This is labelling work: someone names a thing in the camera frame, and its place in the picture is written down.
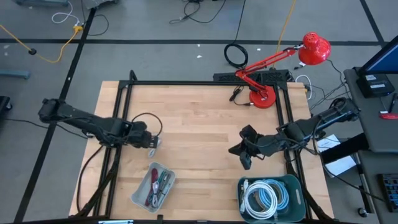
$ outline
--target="blue screen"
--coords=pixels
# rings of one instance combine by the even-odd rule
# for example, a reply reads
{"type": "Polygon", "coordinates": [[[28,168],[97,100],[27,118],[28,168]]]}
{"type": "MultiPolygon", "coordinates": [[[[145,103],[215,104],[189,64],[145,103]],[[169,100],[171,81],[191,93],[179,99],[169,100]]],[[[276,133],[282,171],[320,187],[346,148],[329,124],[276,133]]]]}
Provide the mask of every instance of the blue screen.
{"type": "Polygon", "coordinates": [[[398,45],[395,45],[387,53],[385,53],[378,61],[369,66],[368,72],[371,71],[394,71],[398,72],[398,45]]]}

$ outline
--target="gray plastic tray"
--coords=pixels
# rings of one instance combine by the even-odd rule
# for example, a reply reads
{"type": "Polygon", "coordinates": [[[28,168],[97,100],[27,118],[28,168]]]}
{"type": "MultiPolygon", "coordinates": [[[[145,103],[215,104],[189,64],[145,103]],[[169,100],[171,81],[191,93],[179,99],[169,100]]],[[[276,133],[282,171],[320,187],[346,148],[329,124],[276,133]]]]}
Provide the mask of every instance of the gray plastic tray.
{"type": "Polygon", "coordinates": [[[168,196],[168,194],[170,192],[170,189],[173,187],[174,181],[175,181],[175,173],[172,170],[168,169],[167,167],[163,166],[162,164],[159,164],[157,162],[152,162],[149,165],[149,169],[148,169],[147,174],[143,178],[143,180],[140,183],[138,189],[131,195],[130,199],[136,205],[138,205],[138,206],[140,206],[140,207],[142,207],[142,208],[144,208],[144,209],[146,209],[146,210],[148,210],[148,211],[150,211],[152,213],[156,213],[161,208],[161,206],[164,203],[164,201],[166,200],[166,198],[167,198],[167,196],[168,196]],[[169,187],[166,187],[168,189],[167,189],[167,191],[165,193],[165,196],[162,199],[162,201],[159,202],[160,204],[159,204],[159,206],[157,208],[154,208],[154,207],[151,207],[151,206],[150,207],[145,206],[145,201],[146,201],[148,193],[150,191],[152,169],[157,169],[157,172],[158,172],[159,176],[164,170],[166,170],[167,172],[170,173],[170,179],[166,183],[166,186],[169,185],[169,187]]]}

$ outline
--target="lamp arm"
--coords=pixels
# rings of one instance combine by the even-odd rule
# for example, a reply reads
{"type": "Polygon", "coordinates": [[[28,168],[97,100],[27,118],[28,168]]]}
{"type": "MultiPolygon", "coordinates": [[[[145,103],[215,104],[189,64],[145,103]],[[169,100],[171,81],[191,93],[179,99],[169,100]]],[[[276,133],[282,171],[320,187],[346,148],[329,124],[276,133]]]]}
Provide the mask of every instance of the lamp arm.
{"type": "Polygon", "coordinates": [[[248,84],[250,84],[251,86],[263,90],[264,86],[255,82],[253,79],[249,78],[248,76],[250,74],[253,74],[254,72],[266,68],[268,65],[276,63],[280,60],[283,60],[287,57],[292,56],[294,53],[296,53],[300,48],[302,48],[303,45],[296,45],[294,47],[289,47],[286,48],[283,51],[280,51],[274,55],[271,55],[270,57],[267,57],[259,62],[256,62],[252,65],[247,66],[246,68],[240,69],[238,71],[236,71],[235,75],[239,78],[241,78],[242,80],[244,80],[245,82],[247,82],[248,84]]]}

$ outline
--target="wooden tabletop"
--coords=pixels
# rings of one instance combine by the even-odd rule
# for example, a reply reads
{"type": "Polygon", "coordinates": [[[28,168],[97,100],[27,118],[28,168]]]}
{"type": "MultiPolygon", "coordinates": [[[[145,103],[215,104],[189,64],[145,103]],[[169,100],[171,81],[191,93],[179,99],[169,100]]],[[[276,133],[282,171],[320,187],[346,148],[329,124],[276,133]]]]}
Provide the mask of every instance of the wooden tabletop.
{"type": "MultiPolygon", "coordinates": [[[[118,82],[103,82],[95,114],[112,116],[118,82]]],[[[302,83],[288,83],[294,120],[310,117],[302,83]]],[[[147,149],[124,146],[114,193],[111,218],[165,220],[229,220],[241,221],[236,197],[241,177],[272,177],[285,175],[281,152],[263,161],[252,158],[250,170],[244,170],[239,157],[228,149],[241,141],[239,131],[250,124],[261,134],[275,134],[278,124],[276,106],[259,109],[237,106],[228,101],[234,86],[134,85],[128,120],[143,112],[156,114],[163,122],[162,144],[156,155],[148,159],[147,149]],[[176,181],[162,208],[152,214],[131,202],[151,162],[172,169],[176,181]]],[[[238,95],[238,103],[248,102],[246,87],[238,95]]],[[[285,108],[282,92],[282,107],[285,108]]],[[[157,133],[159,122],[151,116],[140,117],[148,131],[157,133]]],[[[87,143],[82,164],[99,148],[95,139],[87,143]]],[[[81,183],[80,206],[98,186],[104,150],[87,166],[81,183]]],[[[325,213],[333,217],[320,158],[307,151],[301,153],[307,189],[325,213]]],[[[108,197],[103,194],[102,213],[108,197]]],[[[70,214],[76,213],[76,192],[70,214]]]]}

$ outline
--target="white cable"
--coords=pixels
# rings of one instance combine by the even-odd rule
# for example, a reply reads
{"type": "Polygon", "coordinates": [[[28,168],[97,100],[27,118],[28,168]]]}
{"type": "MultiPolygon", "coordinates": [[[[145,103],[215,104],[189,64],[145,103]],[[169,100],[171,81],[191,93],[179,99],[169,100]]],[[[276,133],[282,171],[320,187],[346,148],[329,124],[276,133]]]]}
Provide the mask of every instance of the white cable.
{"type": "Polygon", "coordinates": [[[152,184],[152,190],[154,192],[153,196],[152,196],[152,206],[157,208],[159,206],[159,200],[157,199],[157,192],[159,191],[159,182],[155,181],[152,184]]]}
{"type": "Polygon", "coordinates": [[[311,100],[311,97],[312,97],[312,85],[311,85],[311,80],[310,80],[310,78],[309,78],[308,76],[306,76],[306,75],[299,75],[294,81],[297,82],[297,80],[298,80],[300,77],[305,77],[305,78],[307,78],[307,80],[308,80],[308,82],[309,82],[309,84],[310,84],[310,96],[308,97],[307,100],[311,100]]]}
{"type": "Polygon", "coordinates": [[[68,3],[69,3],[69,5],[70,5],[70,12],[69,12],[69,13],[57,12],[57,13],[55,13],[54,15],[52,15],[51,20],[52,20],[52,22],[55,23],[55,24],[60,24],[60,23],[65,22],[65,21],[68,19],[68,17],[72,16],[72,17],[74,17],[74,18],[77,20],[75,26],[78,26],[79,23],[80,23],[80,20],[79,20],[79,18],[77,18],[76,16],[72,15],[73,6],[72,6],[72,3],[70,3],[70,1],[68,1],[68,3]],[[61,20],[61,21],[55,21],[55,20],[54,20],[54,17],[57,16],[57,15],[66,15],[66,17],[65,17],[63,20],[61,20]]]}
{"type": "Polygon", "coordinates": [[[274,216],[277,206],[278,206],[278,198],[276,197],[274,189],[267,183],[264,183],[261,180],[255,181],[253,184],[251,184],[247,189],[246,192],[244,193],[243,196],[243,204],[250,216],[257,220],[266,220],[272,216],[274,216]],[[265,190],[266,194],[268,194],[271,204],[270,207],[267,210],[263,210],[261,212],[257,212],[254,209],[252,209],[250,203],[249,203],[249,197],[251,194],[254,192],[263,189],[265,190]]]}

